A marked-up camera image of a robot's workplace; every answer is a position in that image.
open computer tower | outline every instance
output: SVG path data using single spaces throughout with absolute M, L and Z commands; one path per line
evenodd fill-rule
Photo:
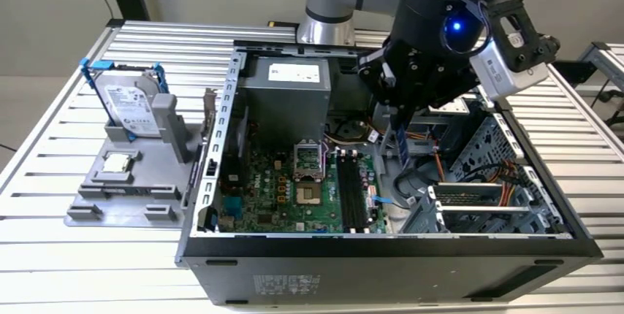
M 235 43 L 176 257 L 218 305 L 509 301 L 601 257 L 506 102 L 394 133 L 361 52 Z

gray plastic holder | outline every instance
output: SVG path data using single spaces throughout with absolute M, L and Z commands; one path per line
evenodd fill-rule
M 181 227 L 202 125 L 185 125 L 175 105 L 173 95 L 155 96 L 160 138 L 131 141 L 123 127 L 104 126 L 108 138 L 67 210 L 68 226 Z M 127 164 L 104 171 L 111 155 L 124 157 Z

aluminum workbench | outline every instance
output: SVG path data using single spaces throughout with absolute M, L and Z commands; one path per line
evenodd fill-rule
M 361 31 L 359 45 L 385 33 Z M 93 59 L 159 61 L 187 122 L 202 121 L 204 88 L 223 84 L 234 39 L 292 42 L 291 28 L 127 22 L 107 27 Z M 248 307 L 254 312 L 624 313 L 624 147 L 550 68 L 509 98 L 544 161 L 604 251 L 604 260 L 508 305 Z M 226 313 L 191 271 L 176 269 L 179 231 L 69 228 L 67 206 L 104 140 L 107 114 L 76 70 L 0 174 L 0 307 L 26 313 Z

ram slot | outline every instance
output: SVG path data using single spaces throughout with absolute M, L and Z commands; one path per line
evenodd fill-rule
M 351 153 L 336 157 L 338 193 L 340 194 L 342 227 L 344 232 L 363 232 L 366 209 L 359 181 L 358 158 Z

power supply label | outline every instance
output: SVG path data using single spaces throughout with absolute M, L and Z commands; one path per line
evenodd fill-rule
M 137 137 L 159 135 L 156 119 L 143 90 L 119 85 L 104 87 L 120 124 Z
M 320 83 L 320 68 L 315 64 L 271 64 L 268 66 L 268 80 Z
M 315 294 L 320 275 L 254 275 L 254 284 L 256 294 Z

